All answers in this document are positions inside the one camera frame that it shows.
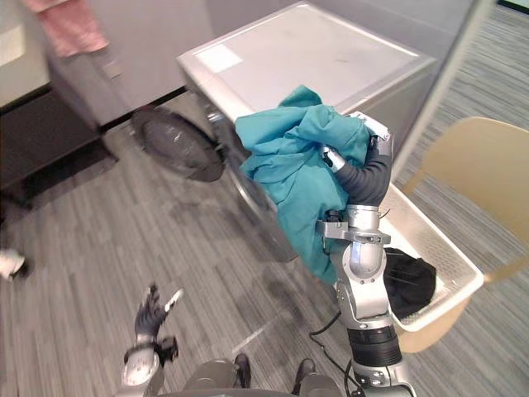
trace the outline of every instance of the teal shirt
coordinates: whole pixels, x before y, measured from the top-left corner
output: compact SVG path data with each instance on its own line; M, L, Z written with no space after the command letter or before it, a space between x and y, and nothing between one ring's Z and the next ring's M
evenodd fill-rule
M345 208L347 194L320 158L319 146L333 146L352 165L362 166L367 127L300 86L276 109L238 118L236 132L252 153L241 169L277 204L279 225L305 266L334 283L336 272L315 226L327 210Z

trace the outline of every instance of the wire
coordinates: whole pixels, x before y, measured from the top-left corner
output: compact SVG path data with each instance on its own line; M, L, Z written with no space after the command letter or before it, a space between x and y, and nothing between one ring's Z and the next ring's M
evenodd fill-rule
M347 363L347 367L346 367L346 370L344 371L344 387L346 388L346 395L347 397L350 397L350 391L349 391L349 372L350 372L350 368L353 366L353 361L352 360L349 360L349 362Z
M389 211L391 211L391 208L389 208L388 211L386 211L386 212L384 213L384 215L382 215L381 217L379 217L379 219L382 219L383 217L385 217L386 215L388 215L388 214L389 214Z
M331 321L329 321L329 323L327 323L327 325L325 327L323 327L322 329L318 329L317 331L312 331L312 332L309 332L308 333L308 337L310 337L311 341L313 341L314 343L316 343L323 351L323 354L325 355L325 357L327 357L327 359L332 363L332 365L334 365L336 368L338 368L340 370L340 372L342 374L344 374L344 382L345 382L345 387L346 387L346 393L347 393L347 397L350 397L350 392L349 392L349 382L348 380L350 380L351 382L353 382L353 384L357 387L357 388L360 388L360 384L356 381L355 378L352 378L349 373L350 373L350 368L351 366L353 365L353 362L352 361L349 361L349 364L347 364L347 367L344 369L342 366L340 366L340 364L338 364L336 362L336 360L334 358L332 358L329 353L327 353L327 350L325 348L325 345L323 343L321 343L320 341L318 341L315 336L316 335L320 335L321 333L324 333L327 329L329 329L331 327L332 324L334 324L336 322L336 320L340 317L341 315L341 311L338 311L338 313L336 313L334 315L334 317L331 319Z

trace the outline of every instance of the laundry basket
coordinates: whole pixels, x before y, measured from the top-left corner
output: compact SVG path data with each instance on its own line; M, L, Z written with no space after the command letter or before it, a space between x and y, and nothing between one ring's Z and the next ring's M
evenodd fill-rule
M431 302L406 318L394 318L404 331L416 332L465 301L483 284L484 275L394 185L389 186L380 209L390 210L380 223L380 229L392 236L389 246L421 257L437 270Z

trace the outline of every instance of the pink towel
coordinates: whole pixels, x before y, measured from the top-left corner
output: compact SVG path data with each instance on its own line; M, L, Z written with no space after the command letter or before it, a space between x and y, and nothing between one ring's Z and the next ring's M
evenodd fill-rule
M58 56L101 50L108 45L84 0L22 0L36 13Z

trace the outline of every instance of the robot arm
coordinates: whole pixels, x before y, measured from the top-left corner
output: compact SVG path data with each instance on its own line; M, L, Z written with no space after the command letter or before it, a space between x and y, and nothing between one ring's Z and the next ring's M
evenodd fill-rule
M336 268L336 293L349 334L352 369L362 390L357 395L415 396L393 327L384 286L384 244L391 237L379 231L379 205L389 186L392 137L388 129L356 112L370 129L364 168L357 169L328 146L322 159L349 194L342 213L318 221L324 239L335 240L330 252Z
M158 342L158 331L169 311L182 296L181 289L162 307L156 285L152 285L145 293L134 326L136 343L125 354L122 384L116 397L157 395L164 384L164 363L178 356L176 338L167 337Z

